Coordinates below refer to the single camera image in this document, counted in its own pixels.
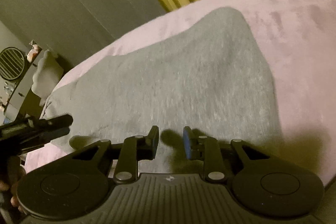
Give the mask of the person's hand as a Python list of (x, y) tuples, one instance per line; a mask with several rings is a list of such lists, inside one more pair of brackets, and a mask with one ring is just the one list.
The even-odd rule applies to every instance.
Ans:
[(1, 170), (1, 192), (10, 192), (10, 203), (21, 213), (24, 213), (23, 207), (20, 205), (17, 198), (17, 187), (19, 181), (26, 175), (26, 171), (21, 165), (19, 156), (11, 157), (2, 166)]

